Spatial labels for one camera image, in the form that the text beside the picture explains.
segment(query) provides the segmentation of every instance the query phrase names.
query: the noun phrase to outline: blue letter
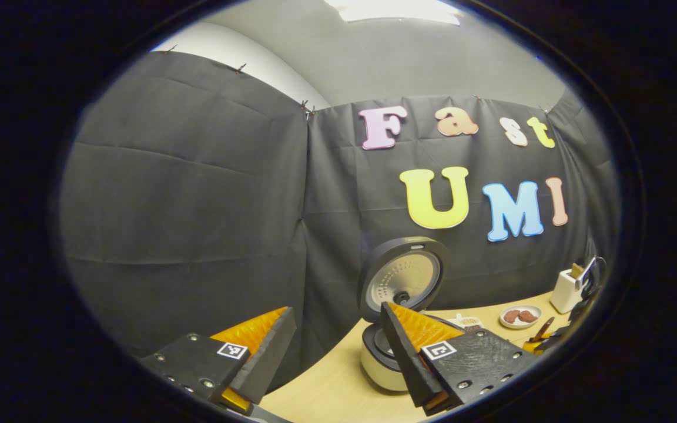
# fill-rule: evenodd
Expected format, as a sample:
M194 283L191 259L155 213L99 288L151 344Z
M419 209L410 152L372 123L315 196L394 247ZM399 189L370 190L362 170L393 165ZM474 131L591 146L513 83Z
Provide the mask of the blue letter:
M492 210L492 230L487 234L487 239L503 241L508 238L508 231L503 227L503 220L508 222L508 227L511 228L514 236L519 236L522 223L524 224L524 236L539 235L544 230L539 221L537 184L534 182L527 180L519 185L516 203L502 184L485 185L482 187L482 192L490 198Z

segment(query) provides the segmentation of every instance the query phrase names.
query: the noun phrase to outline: meat patty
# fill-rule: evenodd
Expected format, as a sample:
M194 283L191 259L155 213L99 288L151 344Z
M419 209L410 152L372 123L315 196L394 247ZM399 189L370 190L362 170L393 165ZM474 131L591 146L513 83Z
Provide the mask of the meat patty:
M529 313L528 310L524 310L519 313L519 320L532 323L533 321L537 320L537 316L532 315L532 313Z
M521 315L521 311L511 310L508 313L505 313L503 320L507 321L508 323L514 323L519 315Z

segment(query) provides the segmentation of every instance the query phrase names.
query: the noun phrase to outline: open lid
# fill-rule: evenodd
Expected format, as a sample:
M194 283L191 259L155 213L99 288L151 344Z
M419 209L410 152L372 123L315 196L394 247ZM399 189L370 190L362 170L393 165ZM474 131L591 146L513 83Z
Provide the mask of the open lid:
M424 236L391 239L370 252L360 271L360 315L380 319L384 301L414 311L430 305L443 281L448 249Z

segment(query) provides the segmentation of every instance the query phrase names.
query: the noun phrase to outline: wooden table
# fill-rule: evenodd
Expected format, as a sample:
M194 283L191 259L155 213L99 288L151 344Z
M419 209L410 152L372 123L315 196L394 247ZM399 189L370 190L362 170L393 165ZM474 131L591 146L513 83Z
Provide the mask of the wooden table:
M427 311L426 314L444 319L456 318L457 313L462 317L479 318L485 329L521 347L551 317L555 317L555 321L550 330L568 324L569 313L558 314L549 302L551 294L548 292L487 307ZM537 323L527 329L509 329L500 324L503 308L522 304L542 309ZM263 397L260 406L294 423L406 423L425 420L427 416L421 408L414 408L408 393L387 391L365 373L360 364L360 351L363 348L362 332L368 325L368 322L360 320L322 360L287 385Z

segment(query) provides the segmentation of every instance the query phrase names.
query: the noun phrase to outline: ceiling light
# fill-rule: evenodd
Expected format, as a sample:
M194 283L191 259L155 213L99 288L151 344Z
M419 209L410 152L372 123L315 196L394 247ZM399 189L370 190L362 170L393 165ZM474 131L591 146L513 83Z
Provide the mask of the ceiling light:
M458 10L440 0L326 0L346 22L413 18L459 26Z

